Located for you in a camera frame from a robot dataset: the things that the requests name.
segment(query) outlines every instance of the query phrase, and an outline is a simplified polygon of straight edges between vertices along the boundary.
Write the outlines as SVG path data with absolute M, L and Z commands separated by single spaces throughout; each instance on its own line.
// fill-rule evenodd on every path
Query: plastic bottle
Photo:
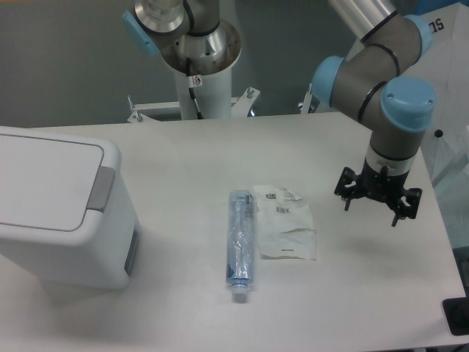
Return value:
M 248 191 L 229 194 L 226 282 L 236 296 L 246 296 L 254 269 L 254 198 Z

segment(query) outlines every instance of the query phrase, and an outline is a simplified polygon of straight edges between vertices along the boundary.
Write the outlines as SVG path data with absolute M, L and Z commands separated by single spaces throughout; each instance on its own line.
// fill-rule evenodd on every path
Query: metal bracket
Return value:
M 305 98 L 302 103 L 298 103 L 298 110 L 301 115 L 313 114 L 317 107 L 321 104 L 321 100 L 316 98 L 311 92 L 312 85 L 309 84 L 308 91 L 305 94 Z
M 256 99 L 260 96 L 260 91 L 249 87 L 241 97 L 232 98 L 232 118 L 241 118 L 247 116 L 255 116 L 255 112 L 252 106 Z M 168 102 L 168 103 L 151 103 L 151 104 L 136 104 L 132 102 L 130 95 L 127 96 L 130 117 L 128 122 L 143 122 L 146 120 L 155 119 L 151 117 L 160 117 L 160 121 L 172 121 L 177 120 L 174 116 L 177 116 L 181 112 L 179 102 Z

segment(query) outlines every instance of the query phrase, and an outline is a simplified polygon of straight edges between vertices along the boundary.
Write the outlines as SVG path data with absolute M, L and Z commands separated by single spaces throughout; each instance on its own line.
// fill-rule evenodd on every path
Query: tabletop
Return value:
M 456 345 L 464 296 L 420 152 L 417 219 L 334 195 L 370 131 L 338 113 L 49 128 L 111 139 L 142 225 L 128 287 L 43 282 L 0 257 L 4 351 L 380 351 Z M 225 283 L 228 196 L 272 184 L 309 203 L 317 260 L 260 260 L 245 304 Z

